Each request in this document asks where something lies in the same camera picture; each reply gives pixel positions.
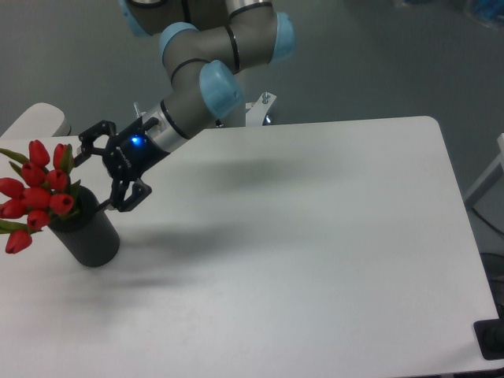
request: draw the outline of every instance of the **black object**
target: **black object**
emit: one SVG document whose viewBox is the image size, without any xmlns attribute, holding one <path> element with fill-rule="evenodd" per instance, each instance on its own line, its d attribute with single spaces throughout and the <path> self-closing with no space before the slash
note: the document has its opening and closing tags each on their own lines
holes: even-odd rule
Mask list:
<svg viewBox="0 0 504 378">
<path fill-rule="evenodd" d="M 80 213 L 66 221 L 56 220 L 50 230 L 65 244 L 82 265 L 98 267 L 106 264 L 119 250 L 119 235 L 104 210 L 98 209 L 92 191 L 80 187 L 77 206 Z"/>
<path fill-rule="evenodd" d="M 82 145 L 75 165 L 81 165 L 93 154 L 99 155 L 113 179 L 110 197 L 100 204 L 98 210 L 111 205 L 120 212 L 132 211 L 152 193 L 152 189 L 141 180 L 142 174 L 169 155 L 146 135 L 158 123 L 159 120 L 152 117 L 144 124 L 140 117 L 116 134 L 116 125 L 103 120 L 79 134 Z M 102 135 L 109 136 L 106 147 L 94 147 L 93 143 Z M 124 198 L 131 182 L 132 193 Z"/>
<path fill-rule="evenodd" d="M 485 360 L 504 359 L 504 320 L 477 321 L 474 331 Z"/>
</svg>

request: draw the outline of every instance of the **metal bracket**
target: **metal bracket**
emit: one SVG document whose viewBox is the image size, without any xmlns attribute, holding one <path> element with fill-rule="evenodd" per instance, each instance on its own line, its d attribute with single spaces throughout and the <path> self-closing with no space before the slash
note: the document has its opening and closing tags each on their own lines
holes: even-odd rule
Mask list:
<svg viewBox="0 0 504 378">
<path fill-rule="evenodd" d="M 246 109 L 250 109 L 245 115 L 246 126 L 262 126 L 268 116 L 268 111 L 276 101 L 273 93 L 265 92 L 255 103 L 246 104 Z"/>
<path fill-rule="evenodd" d="M 497 138 L 497 144 L 500 153 L 464 193 L 463 198 L 466 209 L 471 209 L 504 175 L 504 134 Z"/>
</svg>

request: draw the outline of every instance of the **green leaf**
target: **green leaf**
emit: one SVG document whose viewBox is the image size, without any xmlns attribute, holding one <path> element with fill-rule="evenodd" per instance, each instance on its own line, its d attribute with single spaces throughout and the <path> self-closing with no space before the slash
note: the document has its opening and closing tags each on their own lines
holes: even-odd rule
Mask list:
<svg viewBox="0 0 504 378">
<path fill-rule="evenodd" d="M 23 175 L 21 175 L 21 167 L 14 163 L 13 161 L 9 161 L 9 164 L 11 167 L 13 167 L 14 171 L 21 177 L 23 178 Z"/>
<path fill-rule="evenodd" d="M 43 183 L 41 183 L 40 187 L 43 187 L 44 189 L 46 189 L 47 191 L 49 191 L 51 193 L 49 183 L 47 181 L 44 181 Z"/>
<path fill-rule="evenodd" d="M 68 221 L 69 219 L 77 217 L 79 214 L 80 214 L 80 210 L 79 209 L 75 209 L 71 213 L 68 213 L 66 215 L 61 215 L 60 219 L 62 221 Z"/>
<path fill-rule="evenodd" d="M 73 203 L 76 205 L 77 204 L 77 195 L 79 195 L 79 188 L 80 188 L 80 180 L 77 180 L 75 183 L 70 185 L 70 195 L 73 198 Z"/>
<path fill-rule="evenodd" d="M 0 230 L 11 232 L 16 230 L 26 230 L 27 228 L 28 226 L 26 224 L 0 219 Z"/>
<path fill-rule="evenodd" d="M 24 164 L 28 163 L 30 160 L 24 156 L 23 154 L 19 154 L 17 152 L 13 152 L 11 150 L 7 150 L 5 148 L 0 148 L 0 154 L 4 154 L 8 158 L 13 159 L 14 161 L 17 161 L 18 163 Z"/>
<path fill-rule="evenodd" d="M 63 152 L 63 156 L 61 156 L 60 169 L 67 175 L 69 175 L 73 169 L 73 155 L 71 144 L 67 144 L 65 151 Z"/>
</svg>

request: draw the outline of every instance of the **black cable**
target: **black cable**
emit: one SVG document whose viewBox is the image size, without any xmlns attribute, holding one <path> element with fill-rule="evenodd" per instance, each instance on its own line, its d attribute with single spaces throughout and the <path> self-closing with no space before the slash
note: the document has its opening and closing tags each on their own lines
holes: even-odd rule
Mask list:
<svg viewBox="0 0 504 378">
<path fill-rule="evenodd" d="M 474 213 L 474 215 L 476 215 L 480 219 L 480 221 L 485 223 L 489 228 L 494 230 L 494 232 L 497 232 L 500 236 L 504 236 L 504 231 L 501 230 L 500 228 L 495 227 L 492 223 L 490 223 L 483 215 L 480 214 L 478 210 L 476 210 L 474 207 L 471 208 L 471 210 Z"/>
</svg>

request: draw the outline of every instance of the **red tulip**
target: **red tulip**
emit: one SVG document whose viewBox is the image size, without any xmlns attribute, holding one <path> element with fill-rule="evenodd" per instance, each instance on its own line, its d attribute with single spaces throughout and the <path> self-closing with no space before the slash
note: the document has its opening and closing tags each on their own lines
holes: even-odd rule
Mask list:
<svg viewBox="0 0 504 378">
<path fill-rule="evenodd" d="M 63 158 L 63 153 L 65 152 L 66 144 L 59 143 L 56 148 L 54 148 L 53 165 L 55 169 L 60 169 L 60 160 Z"/>
<path fill-rule="evenodd" d="M 39 140 L 33 140 L 28 144 L 30 152 L 30 161 L 40 168 L 49 164 L 50 156 L 45 146 Z"/>
<path fill-rule="evenodd" d="M 29 187 L 24 189 L 18 198 L 26 207 L 45 209 L 49 205 L 50 193 L 42 187 Z"/>
<path fill-rule="evenodd" d="M 58 194 L 52 195 L 49 201 L 49 207 L 57 215 L 67 214 L 73 206 L 73 198 L 71 195 Z"/>
<path fill-rule="evenodd" d="M 43 210 L 32 210 L 28 213 L 28 227 L 32 230 L 40 230 L 50 222 L 49 214 Z"/>
<path fill-rule="evenodd" d="M 32 244 L 32 237 L 26 230 L 16 230 L 9 236 L 6 245 L 6 253 L 16 254 Z"/>
<path fill-rule="evenodd" d="M 54 169 L 47 173 L 46 180 L 49 183 L 49 187 L 55 191 L 63 191 L 69 183 L 66 173 L 60 169 Z"/>
<path fill-rule="evenodd" d="M 44 171 L 35 163 L 24 163 L 21 168 L 21 176 L 29 187 L 38 187 L 46 179 Z"/>
<path fill-rule="evenodd" d="M 5 177 L 0 179 L 0 193 L 10 198 L 16 198 L 24 189 L 23 183 L 18 180 Z"/>
<path fill-rule="evenodd" d="M 19 199 L 10 199 L 0 207 L 0 218 L 17 219 L 26 214 L 26 206 Z"/>
</svg>

